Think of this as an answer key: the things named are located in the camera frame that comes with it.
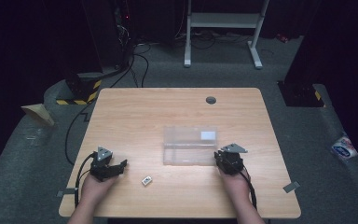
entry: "human arm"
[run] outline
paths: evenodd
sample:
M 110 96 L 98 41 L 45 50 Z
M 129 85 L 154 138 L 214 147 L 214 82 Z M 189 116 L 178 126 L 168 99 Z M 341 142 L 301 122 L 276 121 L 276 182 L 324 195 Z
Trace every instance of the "human arm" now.
M 224 187 L 229 199 L 232 201 L 235 212 L 237 214 L 237 221 L 239 224 L 264 224 L 265 222 L 258 214 L 257 210 L 252 205 L 249 199 L 249 186 L 242 175 L 226 175 L 219 169 L 222 176 Z M 242 173 L 249 177 L 248 174 L 242 170 Z
M 95 176 L 88 174 L 81 188 L 81 199 L 68 224 L 92 223 L 94 211 L 107 191 L 116 182 L 118 176 L 99 181 Z

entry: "small black hole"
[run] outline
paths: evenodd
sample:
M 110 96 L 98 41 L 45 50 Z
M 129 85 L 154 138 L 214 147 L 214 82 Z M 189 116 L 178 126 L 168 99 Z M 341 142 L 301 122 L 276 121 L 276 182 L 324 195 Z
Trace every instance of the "small black hole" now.
M 206 98 L 206 103 L 210 104 L 210 105 L 213 105 L 216 103 L 216 98 L 212 97 L 212 96 L 208 96 Z

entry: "blue and white label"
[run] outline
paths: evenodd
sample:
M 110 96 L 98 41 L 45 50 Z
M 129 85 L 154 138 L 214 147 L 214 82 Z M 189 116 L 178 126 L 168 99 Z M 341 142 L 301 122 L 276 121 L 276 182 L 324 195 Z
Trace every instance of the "blue and white label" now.
M 201 140 L 215 140 L 216 132 L 201 132 Z
M 336 153 L 342 157 L 349 157 L 351 153 L 345 147 L 333 147 Z

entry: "yellow and black hazard tape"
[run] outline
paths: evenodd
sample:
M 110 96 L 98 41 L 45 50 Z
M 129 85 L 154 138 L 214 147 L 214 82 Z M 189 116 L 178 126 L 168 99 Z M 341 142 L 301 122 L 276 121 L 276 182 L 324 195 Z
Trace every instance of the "yellow and black hazard tape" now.
M 319 92 L 317 92 L 316 90 L 315 90 L 315 96 L 316 96 L 316 100 L 318 101 L 319 107 L 326 107 L 326 104 L 322 100 L 321 94 Z
M 89 97 L 84 98 L 84 99 L 57 99 L 56 102 L 58 105 L 87 105 L 92 103 L 96 96 L 97 96 L 97 92 L 99 87 L 101 86 L 101 80 L 95 82 L 92 91 L 89 93 Z

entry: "gray floor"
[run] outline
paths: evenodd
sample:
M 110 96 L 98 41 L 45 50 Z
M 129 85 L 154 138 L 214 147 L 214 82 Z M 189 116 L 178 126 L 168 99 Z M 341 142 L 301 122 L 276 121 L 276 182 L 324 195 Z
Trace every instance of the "gray floor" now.
M 315 88 L 326 107 L 287 107 L 277 81 L 284 80 L 301 39 L 283 44 L 274 39 L 259 40 L 257 45 L 264 65 L 255 70 L 245 42 L 216 43 L 208 49 L 192 50 L 192 66 L 183 67 L 184 48 L 161 45 L 138 47 L 149 61 L 145 87 L 256 87 L 261 90 L 292 181 L 302 215 L 297 219 L 273 219 L 272 223 L 358 223 L 358 157 L 344 165 L 328 151 L 343 131 L 323 85 Z M 206 47 L 210 42 L 194 41 Z M 135 57 L 133 71 L 140 83 L 146 69 L 143 58 Z M 121 75 L 103 80 L 110 87 Z M 53 129 L 42 130 L 24 116 L 13 131 L 0 157 L 0 223 L 65 223 L 58 209 L 72 166 L 64 156 L 65 135 L 83 105 L 56 105 L 55 97 L 63 81 L 46 91 L 48 111 L 56 121 Z M 135 87 L 131 73 L 115 88 Z M 85 112 L 92 113 L 93 105 Z M 73 161 L 88 123 L 84 116 L 75 121 L 68 139 Z M 105 223 L 104 218 L 96 218 Z M 182 223 L 169 220 L 168 223 Z

